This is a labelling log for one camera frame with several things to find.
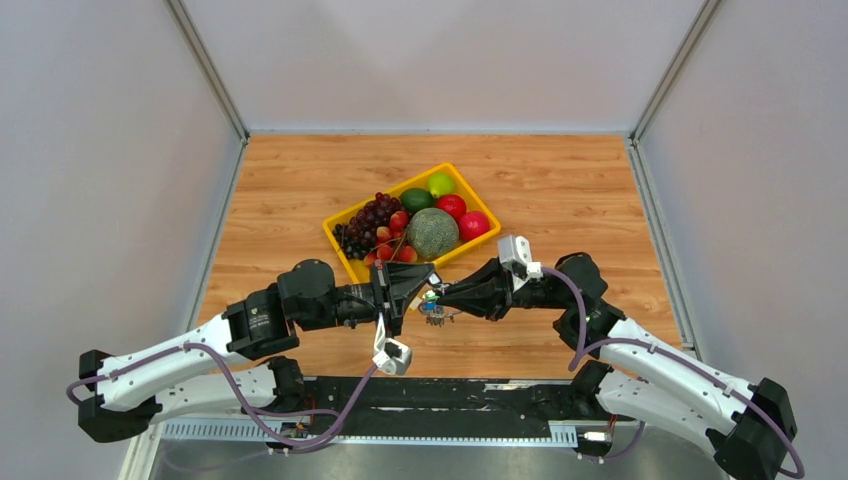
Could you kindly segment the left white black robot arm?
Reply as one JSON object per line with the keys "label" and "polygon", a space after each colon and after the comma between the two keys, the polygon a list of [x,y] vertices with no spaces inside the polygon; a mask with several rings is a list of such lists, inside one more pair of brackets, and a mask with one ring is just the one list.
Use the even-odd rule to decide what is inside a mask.
{"label": "left white black robot arm", "polygon": [[335,282],[329,264],[308,259],[268,287],[226,307],[213,319],[138,352],[80,355],[78,379],[91,397],[77,405],[77,424],[94,441],[132,438],[159,421],[232,403],[252,416],[264,407],[297,412],[306,388],[284,352],[299,346],[299,330],[354,328],[372,323],[373,367],[403,375],[412,351],[398,341],[406,310],[422,287],[440,278],[431,263],[376,262],[365,283]]}

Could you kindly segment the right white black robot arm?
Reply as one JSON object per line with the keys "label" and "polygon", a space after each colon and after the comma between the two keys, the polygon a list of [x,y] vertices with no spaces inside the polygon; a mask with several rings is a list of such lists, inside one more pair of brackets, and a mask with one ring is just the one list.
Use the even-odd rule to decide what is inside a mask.
{"label": "right white black robot arm", "polygon": [[591,256],[555,267],[493,258],[441,289],[438,304],[491,321],[513,308],[559,309],[552,324],[574,352],[571,403],[584,417],[603,410],[658,427],[699,447],[733,479],[802,479],[798,433],[785,387],[714,368],[662,341],[603,298]]}

